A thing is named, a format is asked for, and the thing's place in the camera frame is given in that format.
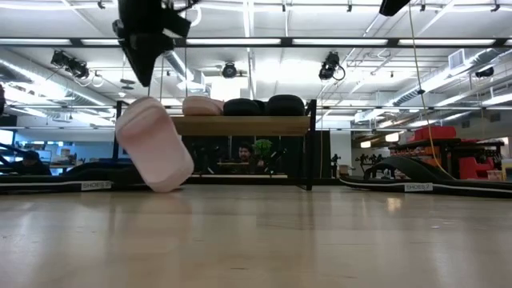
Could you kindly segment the red storage boxes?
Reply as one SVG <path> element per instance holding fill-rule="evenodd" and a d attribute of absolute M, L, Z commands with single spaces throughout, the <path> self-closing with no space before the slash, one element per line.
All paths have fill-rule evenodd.
<path fill-rule="evenodd" d="M 419 142 L 432 139 L 456 138 L 456 129 L 453 126 L 424 126 L 413 132 L 408 142 Z"/>

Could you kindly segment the black overhead beam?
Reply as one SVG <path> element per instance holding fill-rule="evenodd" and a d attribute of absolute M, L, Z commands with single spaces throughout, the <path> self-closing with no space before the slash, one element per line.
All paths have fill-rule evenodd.
<path fill-rule="evenodd" d="M 177 47 L 214 48 L 508 48 L 512 38 L 177 38 Z M 116 38 L 0 38 L 0 46 L 115 48 Z"/>

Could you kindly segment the wooden shelf black metal frame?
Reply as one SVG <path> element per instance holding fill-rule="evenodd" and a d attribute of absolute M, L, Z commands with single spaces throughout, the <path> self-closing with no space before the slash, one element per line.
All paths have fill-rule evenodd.
<path fill-rule="evenodd" d="M 314 179 L 314 116 L 177 116 L 171 117 L 182 136 L 303 136 L 302 167 Z"/>

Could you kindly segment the person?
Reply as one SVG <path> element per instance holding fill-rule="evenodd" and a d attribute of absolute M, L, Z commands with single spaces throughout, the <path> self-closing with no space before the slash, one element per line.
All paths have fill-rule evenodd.
<path fill-rule="evenodd" d="M 253 147 L 243 142 L 238 148 L 238 157 L 241 163 L 246 163 L 250 167 L 262 167 L 264 162 L 253 156 Z"/>
<path fill-rule="evenodd" d="M 21 161 L 12 162 L 12 167 L 14 168 L 14 171 L 19 174 L 43 176 L 52 175 L 50 168 L 41 161 L 39 154 L 32 150 L 25 152 Z"/>

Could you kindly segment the black workbench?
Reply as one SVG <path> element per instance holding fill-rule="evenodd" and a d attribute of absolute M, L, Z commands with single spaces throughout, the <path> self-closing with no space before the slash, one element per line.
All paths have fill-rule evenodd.
<path fill-rule="evenodd" d="M 487 158 L 494 160 L 495 168 L 488 172 L 488 179 L 502 180 L 502 148 L 505 143 L 498 140 L 491 142 L 476 139 L 434 139 L 419 142 L 409 142 L 390 147 L 392 156 L 416 158 L 431 166 L 437 167 L 460 179 L 458 160 L 465 157 L 475 157 L 478 163 L 484 163 Z"/>

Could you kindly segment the black metal table frame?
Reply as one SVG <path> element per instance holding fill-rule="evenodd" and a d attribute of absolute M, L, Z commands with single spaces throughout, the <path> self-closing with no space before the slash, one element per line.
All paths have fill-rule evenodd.
<path fill-rule="evenodd" d="M 285 174 L 193 174 L 185 184 L 194 185 L 270 185 L 270 186 L 338 186 L 336 178 L 289 178 Z"/>

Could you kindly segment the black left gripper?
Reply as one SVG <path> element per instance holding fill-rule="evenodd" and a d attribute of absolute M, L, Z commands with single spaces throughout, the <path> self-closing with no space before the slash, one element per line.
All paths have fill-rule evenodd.
<path fill-rule="evenodd" d="M 174 0 L 118 0 L 118 19 L 113 31 L 140 84 L 151 83 L 156 59 L 166 50 L 164 30 L 171 38 L 186 38 L 192 22 L 180 15 L 199 3 L 184 0 L 175 8 Z"/>

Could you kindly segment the black flip-flop sandal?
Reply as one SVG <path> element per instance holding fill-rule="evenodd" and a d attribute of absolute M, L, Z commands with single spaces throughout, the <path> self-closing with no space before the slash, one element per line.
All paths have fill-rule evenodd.
<path fill-rule="evenodd" d="M 385 158 L 363 176 L 341 176 L 339 181 L 372 191 L 512 199 L 512 182 L 457 180 L 430 164 L 402 156 Z"/>
<path fill-rule="evenodd" d="M 64 192 L 148 189 L 133 163 L 89 162 L 60 176 L 0 175 L 0 194 L 44 194 Z"/>

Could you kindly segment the red tool cabinet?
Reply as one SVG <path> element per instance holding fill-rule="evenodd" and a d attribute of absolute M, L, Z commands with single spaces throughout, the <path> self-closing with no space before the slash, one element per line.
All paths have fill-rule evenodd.
<path fill-rule="evenodd" d="M 494 160 L 487 158 L 484 163 L 478 163 L 475 157 L 465 157 L 458 160 L 460 179 L 488 179 L 488 172 L 495 168 Z"/>

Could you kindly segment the black twin ceiling spotlight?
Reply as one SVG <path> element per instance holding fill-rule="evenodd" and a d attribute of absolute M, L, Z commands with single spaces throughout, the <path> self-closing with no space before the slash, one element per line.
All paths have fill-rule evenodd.
<path fill-rule="evenodd" d="M 86 62 L 71 57 L 63 50 L 55 50 L 50 63 L 70 73 L 74 78 L 86 79 L 90 75 Z"/>

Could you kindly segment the pink slide sandal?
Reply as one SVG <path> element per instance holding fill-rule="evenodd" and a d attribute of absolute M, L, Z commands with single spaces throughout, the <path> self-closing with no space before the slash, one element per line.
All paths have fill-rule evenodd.
<path fill-rule="evenodd" d="M 156 98 L 144 97 L 129 104 L 116 121 L 115 136 L 154 192 L 176 190 L 194 172 L 188 149 Z"/>
<path fill-rule="evenodd" d="M 182 103 L 185 116 L 220 116 L 223 115 L 224 102 L 204 97 L 189 96 Z"/>

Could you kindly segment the green potted plant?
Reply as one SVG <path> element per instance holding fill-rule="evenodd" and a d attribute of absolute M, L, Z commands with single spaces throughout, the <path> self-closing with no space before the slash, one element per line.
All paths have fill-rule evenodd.
<path fill-rule="evenodd" d="M 263 161 L 268 161 L 272 155 L 272 141 L 259 139 L 253 144 L 254 154 Z"/>

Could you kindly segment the black slide sandal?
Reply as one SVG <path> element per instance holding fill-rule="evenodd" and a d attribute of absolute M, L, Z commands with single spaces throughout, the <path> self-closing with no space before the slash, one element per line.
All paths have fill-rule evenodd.
<path fill-rule="evenodd" d="M 269 116 L 304 116 L 305 104 L 296 95 L 278 94 L 267 102 L 266 113 Z"/>
<path fill-rule="evenodd" d="M 266 112 L 266 103 L 248 98 L 231 99 L 224 103 L 224 116 L 262 116 Z"/>

